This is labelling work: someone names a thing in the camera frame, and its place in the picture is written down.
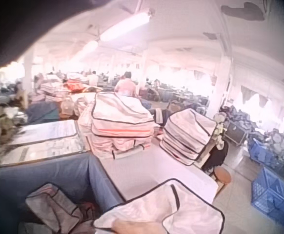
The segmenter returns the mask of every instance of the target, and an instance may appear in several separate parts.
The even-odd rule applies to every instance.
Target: stool
[[[216,197],[232,180],[230,173],[221,166],[215,167],[214,171],[210,174],[210,176],[214,176],[216,182],[220,182],[223,184],[219,191],[217,191]]]

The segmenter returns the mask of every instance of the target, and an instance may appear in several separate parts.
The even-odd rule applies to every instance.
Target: pink shirt
[[[134,97],[136,95],[136,85],[130,78],[121,79],[115,87],[115,92],[120,95]]]

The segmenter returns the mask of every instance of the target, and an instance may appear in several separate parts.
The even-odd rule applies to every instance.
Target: fluorescent light
[[[81,60],[84,58],[87,54],[95,51],[95,49],[98,47],[98,42],[96,40],[92,40],[88,42],[82,50],[80,50],[76,55],[72,58],[74,61]]]
[[[147,12],[136,14],[107,29],[101,34],[100,39],[102,41],[113,40],[137,27],[149,23],[149,21],[150,15]]]

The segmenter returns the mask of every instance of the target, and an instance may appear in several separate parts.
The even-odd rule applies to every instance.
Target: floor
[[[232,176],[232,182],[214,201],[225,215],[223,234],[284,234],[281,225],[251,206],[251,182],[260,166],[246,151],[230,143],[223,167]]]

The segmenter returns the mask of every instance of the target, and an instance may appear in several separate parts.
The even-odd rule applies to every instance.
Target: white ceiling
[[[262,10],[262,0],[249,0]],[[35,55],[46,61],[71,59],[99,33],[130,16],[119,4],[134,10],[138,0],[118,0],[84,12],[58,25],[35,45]],[[273,0],[264,21],[247,21],[221,12],[221,6],[243,7],[242,0],[144,0],[142,9],[152,8],[155,15],[141,26],[111,42],[99,41],[99,48],[85,61],[117,54],[139,62],[143,50],[160,64],[212,72],[222,55],[219,40],[209,40],[204,32],[221,34],[234,62],[265,73],[272,79],[284,77],[284,7]]]

